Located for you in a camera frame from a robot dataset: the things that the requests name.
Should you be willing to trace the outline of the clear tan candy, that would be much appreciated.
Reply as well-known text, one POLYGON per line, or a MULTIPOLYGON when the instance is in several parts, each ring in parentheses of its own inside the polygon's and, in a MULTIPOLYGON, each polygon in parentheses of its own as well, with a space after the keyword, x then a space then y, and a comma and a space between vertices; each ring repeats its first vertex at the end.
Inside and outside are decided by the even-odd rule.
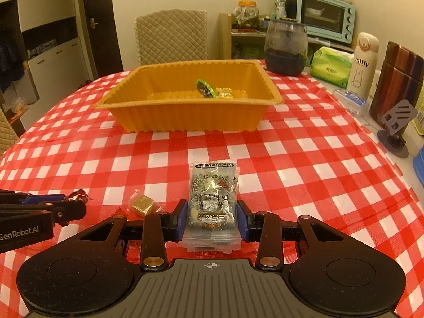
POLYGON ((155 202, 152 198, 136 189, 129 198, 127 210, 130 214, 138 218, 144 218, 146 215, 152 213, 163 212, 163 207, 158 202, 155 202))

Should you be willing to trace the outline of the clear grey snack packet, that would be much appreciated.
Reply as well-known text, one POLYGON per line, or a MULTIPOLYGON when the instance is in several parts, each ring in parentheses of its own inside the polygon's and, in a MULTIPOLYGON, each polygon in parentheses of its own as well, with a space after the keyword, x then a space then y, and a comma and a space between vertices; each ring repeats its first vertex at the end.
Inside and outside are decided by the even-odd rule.
POLYGON ((183 245, 189 252, 232 253, 241 248, 236 159, 190 165, 190 195, 183 245))

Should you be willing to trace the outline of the red gold candy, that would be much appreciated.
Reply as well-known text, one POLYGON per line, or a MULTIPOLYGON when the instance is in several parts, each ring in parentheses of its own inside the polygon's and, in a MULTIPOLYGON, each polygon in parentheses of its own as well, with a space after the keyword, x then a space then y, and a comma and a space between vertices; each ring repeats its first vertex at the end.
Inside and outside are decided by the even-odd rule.
POLYGON ((86 204, 90 198, 84 189, 78 189, 70 194, 66 195, 65 201, 81 201, 86 204))

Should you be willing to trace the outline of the yellow green candy packet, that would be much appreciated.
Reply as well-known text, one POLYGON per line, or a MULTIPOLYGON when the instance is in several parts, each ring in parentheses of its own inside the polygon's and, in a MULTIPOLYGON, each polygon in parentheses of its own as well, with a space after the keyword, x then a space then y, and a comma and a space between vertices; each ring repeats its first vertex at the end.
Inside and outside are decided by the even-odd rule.
POLYGON ((233 94, 232 94, 231 88, 216 88, 216 97, 217 98, 232 99, 233 94))

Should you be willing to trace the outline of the dark green-edged snack bag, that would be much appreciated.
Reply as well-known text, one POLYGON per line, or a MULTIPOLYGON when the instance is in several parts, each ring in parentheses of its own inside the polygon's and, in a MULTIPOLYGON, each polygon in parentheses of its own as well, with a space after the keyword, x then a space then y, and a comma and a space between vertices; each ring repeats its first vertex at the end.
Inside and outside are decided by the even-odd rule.
POLYGON ((198 79, 196 81, 196 88, 204 98, 216 98, 215 90, 206 81, 198 79))

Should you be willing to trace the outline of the red white checkered tablecloth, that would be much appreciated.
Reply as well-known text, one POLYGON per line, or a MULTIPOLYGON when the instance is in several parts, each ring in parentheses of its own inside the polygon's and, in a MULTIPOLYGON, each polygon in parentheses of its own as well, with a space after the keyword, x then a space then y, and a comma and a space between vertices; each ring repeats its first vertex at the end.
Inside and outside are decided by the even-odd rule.
POLYGON ((422 189, 316 79, 272 76, 283 103, 252 132, 129 134, 96 103, 125 73, 99 78, 51 108, 1 157, 1 188, 89 195, 84 219, 52 240, 1 255, 1 316, 27 309, 16 273, 30 256, 125 208, 135 191, 172 210, 189 195, 193 162, 234 159, 239 197, 283 220, 312 215, 395 259, 406 275, 401 317, 423 316, 422 189))

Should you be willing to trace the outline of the orange plastic tray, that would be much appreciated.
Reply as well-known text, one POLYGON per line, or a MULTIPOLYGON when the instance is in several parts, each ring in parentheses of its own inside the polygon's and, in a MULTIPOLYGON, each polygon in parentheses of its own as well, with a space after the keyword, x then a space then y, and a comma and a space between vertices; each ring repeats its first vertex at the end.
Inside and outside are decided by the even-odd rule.
POLYGON ((254 131, 283 98, 255 60, 202 60, 145 65, 126 76, 95 107, 128 132, 254 131), (233 98, 204 98, 196 81, 231 88, 233 98))

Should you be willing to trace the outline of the grey phone stand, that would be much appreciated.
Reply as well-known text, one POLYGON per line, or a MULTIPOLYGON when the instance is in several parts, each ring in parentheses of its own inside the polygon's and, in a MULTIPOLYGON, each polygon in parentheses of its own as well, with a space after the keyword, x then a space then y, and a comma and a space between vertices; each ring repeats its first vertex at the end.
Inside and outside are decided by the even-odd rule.
POLYGON ((388 152, 401 159, 408 158, 409 152, 403 133, 408 123, 417 115, 415 107, 404 99, 381 116, 385 129, 377 132, 377 138, 388 152))

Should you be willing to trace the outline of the white cabinet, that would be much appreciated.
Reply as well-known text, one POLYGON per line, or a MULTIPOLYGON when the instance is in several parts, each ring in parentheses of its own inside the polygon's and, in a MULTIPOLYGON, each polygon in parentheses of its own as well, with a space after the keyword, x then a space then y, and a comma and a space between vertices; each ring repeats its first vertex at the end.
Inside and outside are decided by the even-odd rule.
POLYGON ((28 129, 92 79, 78 0, 1 0, 1 102, 28 129))

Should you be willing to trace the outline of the green yellow tea bag package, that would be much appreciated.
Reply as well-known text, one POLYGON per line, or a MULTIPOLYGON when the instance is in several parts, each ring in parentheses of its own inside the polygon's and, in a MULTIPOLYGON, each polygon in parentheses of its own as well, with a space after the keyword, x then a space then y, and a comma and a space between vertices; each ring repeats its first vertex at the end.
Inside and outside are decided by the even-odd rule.
POLYGON ((418 114, 413 119, 413 125, 416 132, 419 135, 424 136, 424 86, 421 88, 415 109, 417 110, 418 114))

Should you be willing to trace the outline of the dark glass jar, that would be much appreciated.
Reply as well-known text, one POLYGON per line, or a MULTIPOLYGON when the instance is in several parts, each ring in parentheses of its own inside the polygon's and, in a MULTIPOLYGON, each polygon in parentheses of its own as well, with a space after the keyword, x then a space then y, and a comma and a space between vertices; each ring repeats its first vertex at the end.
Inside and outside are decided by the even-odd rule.
POLYGON ((307 27, 295 19, 271 19, 264 53, 268 71, 282 76, 299 76, 307 62, 307 27))

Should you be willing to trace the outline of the white miffy thermos bottle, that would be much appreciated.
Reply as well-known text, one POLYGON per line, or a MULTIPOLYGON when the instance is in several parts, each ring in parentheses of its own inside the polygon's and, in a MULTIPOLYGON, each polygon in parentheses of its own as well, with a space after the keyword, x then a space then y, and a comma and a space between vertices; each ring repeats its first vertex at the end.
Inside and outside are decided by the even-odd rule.
POLYGON ((377 66, 380 42, 372 34, 360 32, 346 89, 367 100, 377 66))

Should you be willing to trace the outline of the brown wooden canister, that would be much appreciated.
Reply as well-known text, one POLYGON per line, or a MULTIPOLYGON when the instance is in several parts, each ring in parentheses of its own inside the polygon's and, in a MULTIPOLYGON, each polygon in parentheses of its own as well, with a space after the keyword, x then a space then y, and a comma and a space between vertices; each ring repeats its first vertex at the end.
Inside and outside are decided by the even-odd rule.
POLYGON ((381 117, 401 100, 416 106, 423 87, 423 58, 406 47, 389 41, 369 110, 370 116, 381 126, 381 117))

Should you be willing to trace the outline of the orange lid snack jar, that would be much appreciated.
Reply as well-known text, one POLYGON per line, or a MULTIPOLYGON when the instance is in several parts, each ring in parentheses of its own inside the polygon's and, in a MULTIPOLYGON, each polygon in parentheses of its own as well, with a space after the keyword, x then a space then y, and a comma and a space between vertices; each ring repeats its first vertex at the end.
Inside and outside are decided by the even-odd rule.
POLYGON ((240 0, 232 12, 239 28, 255 28, 259 23, 259 9, 252 0, 240 0))

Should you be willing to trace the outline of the dark door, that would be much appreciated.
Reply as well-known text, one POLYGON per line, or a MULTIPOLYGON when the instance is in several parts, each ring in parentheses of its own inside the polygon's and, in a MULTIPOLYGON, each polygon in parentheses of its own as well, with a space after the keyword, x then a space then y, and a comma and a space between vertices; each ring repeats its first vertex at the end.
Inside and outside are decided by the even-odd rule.
POLYGON ((83 0, 83 4, 97 75, 123 71, 112 0, 83 0))

